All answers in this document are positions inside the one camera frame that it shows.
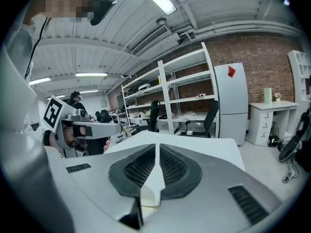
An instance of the white shelving unit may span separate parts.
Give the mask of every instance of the white shelving unit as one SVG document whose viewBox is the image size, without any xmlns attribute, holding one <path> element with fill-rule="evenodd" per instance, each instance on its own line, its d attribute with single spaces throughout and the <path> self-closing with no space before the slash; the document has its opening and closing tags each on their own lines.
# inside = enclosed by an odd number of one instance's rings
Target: white shelving unit
<svg viewBox="0 0 311 233">
<path fill-rule="evenodd" d="M 201 71 L 198 73 L 194 73 L 194 74 L 176 79 L 176 75 L 175 75 L 176 72 L 184 70 L 186 68 L 191 68 L 191 67 L 194 67 L 200 64 L 206 64 L 206 63 L 207 63 L 208 68 L 205 71 Z M 168 74 L 170 74 L 171 76 L 169 81 L 166 80 L 167 79 L 166 77 Z M 145 89 L 143 93 L 136 93 L 136 94 L 124 96 L 125 89 L 137 88 L 145 83 L 150 83 L 151 81 L 158 79 L 158 76 L 161 77 L 161 84 Z M 195 83 L 195 82 L 201 82 L 204 80 L 211 80 L 212 87 L 213 87 L 213 94 L 207 94 L 204 97 L 190 97 L 190 98 L 183 98 L 183 99 L 179 98 L 179 94 L 178 94 L 179 86 L 190 84 L 190 83 Z M 170 100 L 170 97 L 169 97 L 170 89 L 174 90 L 173 100 Z M 197 100 L 210 100 L 210 99 L 218 100 L 217 84 L 216 84 L 214 69 L 211 64 L 211 60 L 209 58 L 209 54 L 206 49 L 206 46 L 203 42 L 202 42 L 201 49 L 185 54 L 183 56 L 180 56 L 165 64 L 163 63 L 162 60 L 160 60 L 158 62 L 158 67 L 145 73 L 144 75 L 138 77 L 137 79 L 131 81 L 129 84 L 122 86 L 124 104 L 126 105 L 126 102 L 132 99 L 136 99 L 138 97 L 145 96 L 145 95 L 158 92 L 161 90 L 163 91 L 164 101 L 161 101 L 160 103 L 165 105 L 166 114 L 172 115 L 171 104 L 176 104 L 176 108 L 177 108 L 177 117 L 172 118 L 171 116 L 168 116 L 167 119 L 158 119 L 158 123 L 167 122 L 168 124 L 168 130 L 160 129 L 161 133 L 174 134 L 174 132 L 176 132 L 179 128 L 181 128 L 181 123 L 184 123 L 187 121 L 183 117 L 183 114 L 181 114 L 180 103 L 188 102 L 188 101 L 197 101 Z M 126 107 L 126 114 L 127 114 L 128 119 L 135 120 L 135 121 L 142 121 L 144 118 L 130 117 L 128 110 L 138 109 L 141 107 L 149 107 L 149 106 L 150 106 L 150 103 L 142 104 L 142 105 L 131 105 L 131 106 Z M 207 112 L 198 113 L 198 117 L 196 118 L 196 120 L 204 120 L 206 115 L 207 115 Z M 216 127 L 215 127 L 215 134 L 213 135 L 215 135 L 215 137 L 218 138 L 219 114 L 217 114 L 214 122 L 216 123 Z"/>
<path fill-rule="evenodd" d="M 170 103 L 182 103 L 182 102 L 188 102 L 188 101 L 198 101 L 198 100 L 205 100 L 205 99 L 214 99 L 215 95 L 208 95 L 204 97 L 193 97 L 193 98 L 186 98 L 186 99 L 177 99 L 177 100 L 171 100 Z"/>
<path fill-rule="evenodd" d="M 293 134 L 299 123 L 302 113 L 304 113 L 310 104 L 311 95 L 307 95 L 306 79 L 311 75 L 311 61 L 309 56 L 304 52 L 290 51 L 288 54 L 290 59 L 292 73 L 294 77 L 295 102 L 299 103 L 296 110 L 290 111 L 288 133 Z"/>
</svg>

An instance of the white wall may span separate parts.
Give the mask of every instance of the white wall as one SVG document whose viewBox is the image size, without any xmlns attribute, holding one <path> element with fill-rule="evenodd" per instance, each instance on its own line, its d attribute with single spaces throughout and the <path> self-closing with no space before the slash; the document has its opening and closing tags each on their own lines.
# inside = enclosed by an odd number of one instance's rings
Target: white wall
<svg viewBox="0 0 311 233">
<path fill-rule="evenodd" d="M 82 94 L 82 98 L 83 99 L 81 103 L 84 105 L 87 112 L 92 112 L 95 114 L 96 111 L 100 112 L 101 110 L 109 110 L 109 101 L 107 95 L 83 96 Z M 101 100 L 107 101 L 106 107 L 101 106 Z"/>
</svg>

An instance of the ceiling beam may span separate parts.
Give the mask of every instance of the ceiling beam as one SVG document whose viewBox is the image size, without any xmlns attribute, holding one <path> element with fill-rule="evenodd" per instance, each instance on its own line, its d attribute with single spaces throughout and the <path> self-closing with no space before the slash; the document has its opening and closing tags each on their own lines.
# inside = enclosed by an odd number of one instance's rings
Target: ceiling beam
<svg viewBox="0 0 311 233">
<path fill-rule="evenodd" d="M 98 90 L 98 92 L 96 93 L 92 93 L 93 95 L 98 94 L 98 93 L 102 93 L 103 91 L 110 91 L 110 89 L 112 88 L 112 85 L 107 85 L 107 86 L 101 86 L 100 88 L 97 88 L 97 86 L 85 86 L 85 87 L 80 87 L 80 88 L 70 88 L 70 89 L 56 89 L 53 91 L 47 91 L 44 93 L 45 97 L 50 97 L 52 95 L 54 96 L 60 96 L 60 95 L 70 95 L 72 92 L 74 91 L 90 91 L 90 90 Z"/>
<path fill-rule="evenodd" d="M 184 10 L 186 11 L 186 14 L 187 14 L 187 16 L 188 16 L 188 18 L 189 18 L 189 20 L 190 20 L 190 22 L 191 22 L 193 28 L 194 28 L 195 30 L 198 30 L 199 28 L 198 28 L 198 25 L 197 25 L 196 20 L 195 20 L 195 18 L 194 18 L 194 15 L 193 15 L 193 13 L 192 13 L 192 11 L 191 11 L 189 5 L 188 5 L 187 3 L 185 3 L 186 0 L 178 0 L 178 1 L 179 1 L 179 3 L 182 4 Z"/>
<path fill-rule="evenodd" d="M 71 37 L 65 37 L 65 38 L 48 38 L 48 39 L 42 39 L 37 45 L 37 48 L 43 48 L 43 47 L 49 47 L 52 45 L 67 45 L 67 46 L 90 46 L 90 47 L 96 47 L 96 48 L 103 48 L 105 50 L 111 50 L 115 52 L 121 52 L 127 55 L 130 55 L 133 58 L 139 58 L 137 56 L 134 56 L 131 54 L 130 48 L 123 49 L 122 46 L 108 43 L 104 41 L 98 41 L 98 40 L 91 40 L 91 39 L 81 39 L 81 38 L 71 38 Z"/>
<path fill-rule="evenodd" d="M 272 6 L 273 0 L 261 0 L 258 13 L 256 15 L 257 20 L 264 20 L 268 15 Z"/>
</svg>

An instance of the desk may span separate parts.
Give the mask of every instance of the desk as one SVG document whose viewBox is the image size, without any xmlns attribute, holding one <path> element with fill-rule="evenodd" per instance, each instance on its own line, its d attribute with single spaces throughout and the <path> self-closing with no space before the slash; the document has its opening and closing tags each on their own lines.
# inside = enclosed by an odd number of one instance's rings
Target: desk
<svg viewBox="0 0 311 233">
<path fill-rule="evenodd" d="M 109 148 L 104 154 L 121 151 L 144 144 L 156 144 L 155 167 L 150 173 L 144 186 L 150 188 L 155 194 L 155 204 L 159 205 L 160 192 L 165 188 L 162 170 L 159 165 L 159 144 L 165 143 L 181 148 L 190 149 L 199 153 L 208 154 L 226 160 L 245 171 L 242 157 L 237 144 L 233 139 L 213 139 L 186 137 L 171 134 L 161 134 L 150 131 L 142 131 L 138 134 Z"/>
<path fill-rule="evenodd" d="M 275 128 L 278 128 L 278 137 L 283 138 L 298 105 L 287 101 L 272 104 L 250 103 L 251 119 L 245 139 L 255 145 L 267 146 L 273 121 Z M 276 118 L 273 118 L 273 112 L 276 112 Z"/>
<path fill-rule="evenodd" d="M 123 115 L 123 113 L 117 113 L 117 114 L 116 114 L 116 113 L 109 113 L 109 115 L 110 115 L 111 117 L 116 117 L 117 120 L 118 120 L 118 124 L 121 123 L 120 117 L 119 117 L 119 116 Z"/>
</svg>

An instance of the brick wall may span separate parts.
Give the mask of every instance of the brick wall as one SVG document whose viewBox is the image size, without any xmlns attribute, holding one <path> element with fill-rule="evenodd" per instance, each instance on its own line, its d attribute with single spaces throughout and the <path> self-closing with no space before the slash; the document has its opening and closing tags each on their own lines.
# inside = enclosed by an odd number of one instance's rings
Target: brick wall
<svg viewBox="0 0 311 233">
<path fill-rule="evenodd" d="M 240 33 L 224 35 L 204 41 L 213 66 L 242 62 L 245 70 L 249 103 L 264 101 L 263 89 L 271 87 L 279 92 L 283 100 L 294 101 L 294 81 L 287 53 L 301 50 L 298 40 L 270 33 Z M 164 58 L 166 63 L 189 52 L 201 49 L 200 42 L 180 48 Z M 137 77 L 157 67 L 157 61 L 137 73 Z M 208 70 L 207 64 L 191 67 L 176 73 L 180 78 L 196 72 Z M 183 85 L 178 88 L 180 98 L 212 93 L 210 81 Z M 163 93 L 157 92 L 138 98 L 138 104 L 163 100 Z M 207 111 L 210 101 L 180 103 L 184 111 Z"/>
</svg>

